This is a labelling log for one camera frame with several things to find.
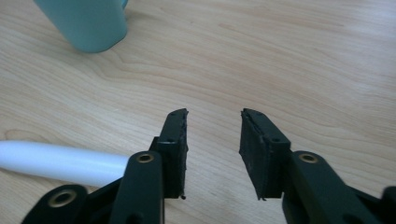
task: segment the teal mug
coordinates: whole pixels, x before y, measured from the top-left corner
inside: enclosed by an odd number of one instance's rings
[[[84,52],[110,49],[127,33],[128,0],[35,0],[70,44]]]

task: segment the black plastic part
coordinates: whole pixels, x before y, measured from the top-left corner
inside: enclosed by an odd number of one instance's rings
[[[387,187],[381,199],[351,188],[361,203],[382,223],[396,223],[396,187]]]
[[[86,203],[90,224],[106,224],[110,219],[114,200],[119,192],[122,178],[92,192]]]
[[[45,194],[22,224],[87,223],[84,205],[87,190],[80,185],[63,185]]]
[[[242,111],[239,154],[259,199],[281,197],[282,164],[290,153],[289,139],[271,120],[255,110]]]
[[[164,198],[184,197],[187,151],[187,109],[170,113],[159,137],[151,144],[150,151],[163,157]]]
[[[283,199],[285,215],[289,215],[286,216],[288,223],[306,223],[300,217],[305,216],[298,208],[301,206],[309,217],[309,223],[379,223],[319,155],[296,151],[288,160],[286,169],[295,188],[292,193],[285,191]]]
[[[162,158],[157,152],[138,152],[129,159],[113,205],[110,224],[163,223],[162,169]]]

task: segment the brass insert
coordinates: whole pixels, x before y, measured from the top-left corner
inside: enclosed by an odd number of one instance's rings
[[[50,197],[49,206],[62,207],[73,202],[76,197],[77,194],[75,191],[73,191],[72,189],[64,189]]]
[[[304,153],[301,154],[300,156],[298,156],[298,158],[300,158],[300,160],[308,162],[308,163],[317,163],[318,162],[318,158],[312,154],[308,154],[308,153]]]
[[[150,154],[142,154],[137,157],[137,161],[140,163],[151,162],[154,160],[154,157]]]

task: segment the white cylindrical object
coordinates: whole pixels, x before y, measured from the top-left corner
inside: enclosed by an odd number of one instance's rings
[[[25,141],[0,141],[0,168],[28,175],[105,186],[123,176],[129,157]]]

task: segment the light wooden surface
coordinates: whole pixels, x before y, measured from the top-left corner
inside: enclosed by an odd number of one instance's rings
[[[130,0],[128,35],[72,49],[33,1],[0,0],[0,139],[132,155],[186,107],[187,200],[166,223],[285,223],[256,199],[238,154],[240,111],[379,197],[396,182],[394,1]],[[0,170],[1,223],[64,182]]]

